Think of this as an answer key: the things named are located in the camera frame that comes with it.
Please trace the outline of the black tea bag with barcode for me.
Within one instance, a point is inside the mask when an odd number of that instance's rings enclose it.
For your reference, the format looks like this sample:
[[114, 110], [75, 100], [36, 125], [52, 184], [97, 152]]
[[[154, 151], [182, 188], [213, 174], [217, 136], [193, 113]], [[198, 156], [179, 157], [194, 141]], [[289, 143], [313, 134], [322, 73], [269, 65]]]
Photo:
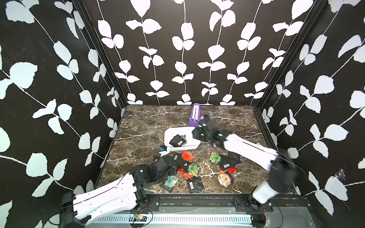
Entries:
[[172, 138], [172, 140], [169, 142], [169, 144], [173, 147], [182, 147], [183, 145], [185, 145], [187, 142], [186, 139], [184, 139], [182, 136], [180, 135], [176, 135]]

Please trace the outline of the orange red tea bag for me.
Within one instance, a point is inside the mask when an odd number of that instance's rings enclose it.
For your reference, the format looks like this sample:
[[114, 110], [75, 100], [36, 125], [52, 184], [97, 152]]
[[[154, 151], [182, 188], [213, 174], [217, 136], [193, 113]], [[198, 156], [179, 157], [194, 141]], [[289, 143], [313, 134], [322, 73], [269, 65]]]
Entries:
[[237, 171], [237, 168], [236, 167], [232, 167], [232, 168], [230, 168], [228, 170], [225, 170], [225, 171], [221, 170], [221, 171], [219, 171], [219, 173], [220, 174], [224, 174], [224, 173], [228, 172], [229, 174], [232, 174], [232, 173], [234, 173], [236, 171]]

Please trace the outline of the beige tea bag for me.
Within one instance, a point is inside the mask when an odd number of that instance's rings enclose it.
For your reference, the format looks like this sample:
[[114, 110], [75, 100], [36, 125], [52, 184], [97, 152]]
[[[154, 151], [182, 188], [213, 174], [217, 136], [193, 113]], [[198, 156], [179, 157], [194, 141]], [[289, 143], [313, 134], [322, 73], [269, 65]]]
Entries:
[[219, 184], [225, 188], [233, 184], [233, 178], [230, 173], [222, 173], [217, 177], [217, 179]]

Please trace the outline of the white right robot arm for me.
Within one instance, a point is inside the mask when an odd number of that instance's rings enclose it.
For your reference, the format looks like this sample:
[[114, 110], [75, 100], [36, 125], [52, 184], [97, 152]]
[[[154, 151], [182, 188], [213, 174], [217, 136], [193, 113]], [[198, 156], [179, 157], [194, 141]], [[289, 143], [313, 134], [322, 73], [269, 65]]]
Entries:
[[219, 130], [208, 115], [200, 119], [192, 134], [194, 139], [249, 159], [268, 172], [267, 180], [256, 186], [246, 200], [245, 205], [252, 211], [258, 211], [278, 194], [286, 193], [297, 177], [297, 166], [288, 152], [257, 145], [230, 131]]

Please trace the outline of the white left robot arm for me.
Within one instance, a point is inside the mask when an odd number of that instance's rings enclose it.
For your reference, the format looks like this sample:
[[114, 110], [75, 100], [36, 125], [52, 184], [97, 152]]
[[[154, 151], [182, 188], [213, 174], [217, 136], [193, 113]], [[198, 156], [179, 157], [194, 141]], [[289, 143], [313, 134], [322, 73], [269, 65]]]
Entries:
[[60, 228], [84, 228], [103, 216], [143, 209], [148, 203], [145, 190], [177, 172], [177, 162], [163, 156], [148, 164], [134, 166], [121, 178], [93, 191], [62, 197]]

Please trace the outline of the green grape oolong tea bag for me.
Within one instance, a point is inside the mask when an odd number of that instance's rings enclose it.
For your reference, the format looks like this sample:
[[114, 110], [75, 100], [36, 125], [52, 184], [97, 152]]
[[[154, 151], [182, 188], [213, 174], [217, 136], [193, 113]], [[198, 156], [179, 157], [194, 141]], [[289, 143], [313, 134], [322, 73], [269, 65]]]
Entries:
[[162, 182], [161, 187], [167, 192], [172, 193], [177, 182], [178, 178], [176, 176], [168, 176], [167, 179]]

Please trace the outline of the white plastic storage box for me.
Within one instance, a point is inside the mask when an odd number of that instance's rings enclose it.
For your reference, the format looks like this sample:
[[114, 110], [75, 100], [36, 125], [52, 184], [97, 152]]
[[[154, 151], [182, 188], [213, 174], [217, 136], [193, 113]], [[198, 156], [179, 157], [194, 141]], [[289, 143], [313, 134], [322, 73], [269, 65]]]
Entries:
[[170, 151], [185, 151], [196, 149], [201, 141], [193, 138], [195, 127], [175, 127], [164, 132], [164, 145]]

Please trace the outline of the red tea bag under green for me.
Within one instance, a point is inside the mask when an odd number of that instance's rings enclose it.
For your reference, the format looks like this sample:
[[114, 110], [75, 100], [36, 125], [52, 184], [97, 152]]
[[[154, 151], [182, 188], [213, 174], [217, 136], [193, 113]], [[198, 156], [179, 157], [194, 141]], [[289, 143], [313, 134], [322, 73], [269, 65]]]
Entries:
[[186, 179], [191, 179], [192, 177], [194, 177], [193, 175], [190, 175], [188, 172], [186, 172], [184, 169], [177, 169], [180, 174]]

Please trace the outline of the green yellow tea bag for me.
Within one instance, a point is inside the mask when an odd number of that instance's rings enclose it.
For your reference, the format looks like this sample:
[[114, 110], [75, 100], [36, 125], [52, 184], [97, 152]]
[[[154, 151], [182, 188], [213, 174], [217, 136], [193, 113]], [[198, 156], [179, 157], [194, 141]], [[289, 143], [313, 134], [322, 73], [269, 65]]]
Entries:
[[210, 155], [209, 161], [214, 164], [217, 164], [221, 161], [221, 156], [215, 152], [212, 152]]

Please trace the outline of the green tea bag centre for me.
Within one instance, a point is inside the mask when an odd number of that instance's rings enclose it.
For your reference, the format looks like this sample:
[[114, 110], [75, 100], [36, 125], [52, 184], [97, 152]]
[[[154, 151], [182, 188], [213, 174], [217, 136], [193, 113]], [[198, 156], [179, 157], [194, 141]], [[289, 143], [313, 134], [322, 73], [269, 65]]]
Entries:
[[188, 167], [188, 173], [191, 176], [197, 177], [199, 174], [199, 170], [200, 170], [200, 168], [195, 164], [189, 165], [189, 167]]

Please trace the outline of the black tea bag front centre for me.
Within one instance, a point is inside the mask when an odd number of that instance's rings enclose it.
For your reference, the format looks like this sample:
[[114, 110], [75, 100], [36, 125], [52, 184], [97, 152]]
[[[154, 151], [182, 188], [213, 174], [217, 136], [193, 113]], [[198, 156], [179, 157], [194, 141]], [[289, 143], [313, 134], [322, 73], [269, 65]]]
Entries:
[[201, 177], [192, 177], [186, 180], [189, 193], [200, 193], [205, 189]]

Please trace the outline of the black tea bag barcode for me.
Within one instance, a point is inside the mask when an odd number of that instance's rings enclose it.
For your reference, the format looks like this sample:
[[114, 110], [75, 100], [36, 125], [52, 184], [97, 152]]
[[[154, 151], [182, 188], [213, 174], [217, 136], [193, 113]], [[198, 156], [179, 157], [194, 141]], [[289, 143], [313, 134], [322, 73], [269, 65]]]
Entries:
[[227, 155], [220, 154], [220, 157], [221, 160], [218, 162], [218, 164], [220, 165], [222, 171], [226, 171], [241, 163], [240, 155], [237, 153], [228, 152]]

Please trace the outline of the purple metronome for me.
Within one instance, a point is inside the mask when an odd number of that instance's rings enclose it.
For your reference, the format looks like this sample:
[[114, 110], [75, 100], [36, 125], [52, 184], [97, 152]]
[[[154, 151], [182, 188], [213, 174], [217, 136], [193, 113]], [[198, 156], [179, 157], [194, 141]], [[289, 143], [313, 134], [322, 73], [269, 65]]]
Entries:
[[188, 126], [198, 127], [201, 120], [201, 105], [195, 103], [191, 111]]

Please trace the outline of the perforated white metal rail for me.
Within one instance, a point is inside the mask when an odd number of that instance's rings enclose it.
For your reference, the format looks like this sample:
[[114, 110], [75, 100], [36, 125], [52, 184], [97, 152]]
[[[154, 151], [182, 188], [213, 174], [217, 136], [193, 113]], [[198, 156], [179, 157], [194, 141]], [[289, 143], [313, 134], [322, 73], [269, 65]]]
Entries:
[[222, 226], [251, 226], [251, 215], [241, 214], [143, 214], [142, 220], [137, 220], [134, 214], [114, 214], [98, 218], [91, 222], [99, 224], [178, 224], [178, 225], [222, 225]]

